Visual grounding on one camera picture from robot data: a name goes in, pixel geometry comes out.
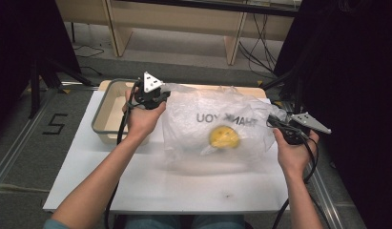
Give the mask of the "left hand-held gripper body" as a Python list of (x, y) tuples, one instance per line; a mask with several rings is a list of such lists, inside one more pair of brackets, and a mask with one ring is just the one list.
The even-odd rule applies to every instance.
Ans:
[(145, 72), (143, 77), (134, 83), (134, 100), (147, 110), (157, 108), (160, 105), (158, 100), (164, 98), (160, 97), (162, 85), (161, 80)]

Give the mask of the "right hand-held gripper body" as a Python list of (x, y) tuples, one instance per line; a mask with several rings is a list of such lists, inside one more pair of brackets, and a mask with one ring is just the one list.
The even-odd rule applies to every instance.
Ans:
[(300, 145), (309, 139), (310, 131), (330, 135), (332, 131), (308, 113), (291, 114), (280, 122), (279, 129), (290, 145)]

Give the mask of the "beige bin with grey rim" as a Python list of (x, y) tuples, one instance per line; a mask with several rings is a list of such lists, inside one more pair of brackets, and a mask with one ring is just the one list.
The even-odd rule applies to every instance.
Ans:
[(126, 102), (125, 93), (134, 85), (133, 81), (115, 79), (103, 81), (98, 91), (101, 99), (92, 121), (92, 129), (105, 144), (115, 144)]

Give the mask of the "person's right hand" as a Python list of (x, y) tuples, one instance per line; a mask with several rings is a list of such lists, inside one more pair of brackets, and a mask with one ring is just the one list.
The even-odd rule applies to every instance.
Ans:
[(287, 177), (302, 177), (303, 171), (312, 157), (317, 155), (319, 136), (311, 131), (307, 145), (290, 145), (281, 131), (273, 130), (278, 144), (278, 162)]

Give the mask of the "person's left hand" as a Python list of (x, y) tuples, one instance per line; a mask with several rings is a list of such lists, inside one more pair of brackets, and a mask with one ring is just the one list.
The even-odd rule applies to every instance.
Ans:
[(128, 133), (124, 142), (141, 143), (155, 129), (155, 125), (165, 109), (165, 102), (160, 103), (157, 108), (152, 110), (138, 107), (131, 109), (127, 121)]

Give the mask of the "black metal stand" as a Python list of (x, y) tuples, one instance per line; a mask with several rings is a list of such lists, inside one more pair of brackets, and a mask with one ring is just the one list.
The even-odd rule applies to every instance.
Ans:
[(293, 67), (284, 74), (276, 75), (275, 79), (268, 83), (259, 83), (258, 86), (264, 91), (279, 87), (278, 98), (280, 102), (284, 102), (282, 109), (287, 112), (286, 121), (291, 121), (292, 115), (301, 113), (303, 80), (299, 76), (299, 69)]

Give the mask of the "wooden table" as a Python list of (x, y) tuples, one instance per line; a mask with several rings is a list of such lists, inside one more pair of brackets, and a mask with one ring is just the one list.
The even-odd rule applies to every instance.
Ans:
[[(132, 86), (133, 82), (116, 79), (116, 80), (104, 80), (100, 83), (98, 90), (100, 92), (106, 93), (107, 91), (112, 92), (112, 96), (120, 97), (125, 94)], [(194, 88), (198, 90), (225, 90), (225, 91), (234, 91), (240, 94), (252, 95), (256, 98), (265, 98), (266, 93), (264, 90), (260, 88), (251, 88), (251, 87), (234, 87), (234, 86), (217, 86), (217, 85), (197, 85), (197, 84), (183, 84), (180, 85), (187, 88)]]

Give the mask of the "black curtain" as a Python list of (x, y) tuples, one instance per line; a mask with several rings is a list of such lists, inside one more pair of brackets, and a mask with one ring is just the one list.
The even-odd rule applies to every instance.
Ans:
[(50, 85), (67, 68), (80, 71), (55, 0), (0, 0), (0, 131), (31, 79), (31, 65)]
[(392, 229), (392, 0), (302, 0), (275, 72), (295, 66), (315, 30), (302, 101), (324, 137), (367, 229)]

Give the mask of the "light wooden desk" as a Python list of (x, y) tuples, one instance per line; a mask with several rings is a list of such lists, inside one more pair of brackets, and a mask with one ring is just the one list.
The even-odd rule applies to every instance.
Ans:
[(264, 13), (205, 10), (163, 6), (159, 3), (134, 3), (119, 0), (55, 0), (64, 21), (103, 25), (109, 28), (113, 51), (121, 56), (134, 29), (184, 31), (221, 35), (232, 65), (242, 37), (257, 38), (258, 19), (269, 40), (283, 41), (293, 23), (291, 17)]

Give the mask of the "white board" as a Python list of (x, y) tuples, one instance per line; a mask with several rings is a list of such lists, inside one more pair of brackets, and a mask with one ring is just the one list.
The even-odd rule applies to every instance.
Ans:
[[(114, 148), (91, 127), (103, 97), (96, 91), (87, 106), (63, 165), (43, 206), (53, 211)], [(214, 161), (182, 161), (170, 170), (164, 160), (161, 126), (139, 147), (120, 179), (115, 213), (200, 214), (277, 211), (288, 198), (273, 146), (252, 167)]]

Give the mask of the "black tripod stand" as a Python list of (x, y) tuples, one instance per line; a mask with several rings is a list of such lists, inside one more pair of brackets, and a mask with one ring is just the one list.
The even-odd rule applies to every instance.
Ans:
[(85, 86), (96, 87), (96, 84), (84, 77), (80, 71), (76, 71), (53, 58), (35, 56), (31, 59), (31, 112), (29, 118), (35, 117), (41, 107), (40, 78), (50, 89), (59, 89), (62, 83), (57, 75), (58, 73), (65, 73)]

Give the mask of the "person's legs in jeans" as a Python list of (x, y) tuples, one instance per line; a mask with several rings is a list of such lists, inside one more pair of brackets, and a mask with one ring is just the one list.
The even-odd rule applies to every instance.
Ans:
[(243, 215), (131, 215), (124, 229), (245, 229)]

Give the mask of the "teal sleeve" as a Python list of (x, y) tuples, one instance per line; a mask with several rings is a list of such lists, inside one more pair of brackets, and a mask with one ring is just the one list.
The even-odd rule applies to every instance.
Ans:
[(70, 227), (55, 219), (47, 219), (43, 225), (43, 229), (70, 229)]

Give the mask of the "metal floor rail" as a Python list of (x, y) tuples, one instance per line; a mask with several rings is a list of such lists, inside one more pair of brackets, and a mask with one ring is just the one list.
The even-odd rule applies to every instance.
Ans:
[[(282, 109), (284, 102), (275, 102), (276, 106)], [(301, 114), (308, 113), (302, 106)], [(318, 170), (319, 157), (316, 156), (314, 161), (308, 165), (308, 170), (305, 177), (305, 183), (311, 183), (317, 196), (312, 197), (314, 205), (318, 208), (322, 220), (325, 222), (328, 229), (345, 229), (341, 222), (340, 213), (337, 209), (336, 203), (331, 198), (330, 190), (325, 185), (324, 175)]]
[(29, 114), (26, 118), (22, 119), (21, 124), (18, 124), (18, 127), (21, 127), (21, 130), (15, 130), (14, 128), (11, 128), (12, 131), (17, 133), (17, 136), (11, 142), (11, 146), (0, 159), (0, 185), (9, 173), (11, 167), (14, 165), (16, 159), (24, 150), (27, 142), (31, 138), (32, 133), (41, 121), (45, 111), (47, 110), (47, 107), (55, 98), (56, 94), (57, 90), (48, 90), (46, 93), (44, 93), (42, 102), (38, 105), (38, 109), (34, 112), (34, 114)]

